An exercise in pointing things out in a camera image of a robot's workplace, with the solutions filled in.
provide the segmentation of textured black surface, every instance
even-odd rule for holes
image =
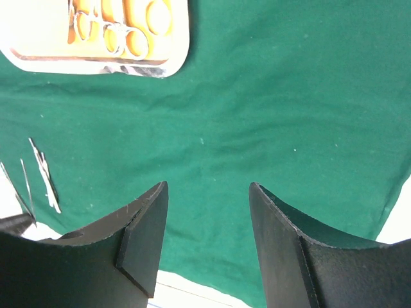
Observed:
[[[0,231],[13,235],[22,235],[35,220],[28,213],[0,219]]]
[[[386,245],[331,228],[252,184],[268,308],[411,307],[411,240]]]
[[[166,228],[168,195],[159,195],[145,205],[126,227],[117,261],[121,270],[146,296],[154,297]]]
[[[160,183],[126,207],[56,241],[34,242],[0,232],[0,307],[145,308],[147,295],[115,265],[127,226],[138,225],[146,215],[155,220],[149,218],[155,212],[147,209],[157,207],[163,211],[161,222],[146,226],[140,238],[128,243],[140,246],[158,264],[167,204],[167,184]],[[147,239],[156,242],[154,250],[145,246]],[[155,281],[157,272],[149,274],[147,279]]]

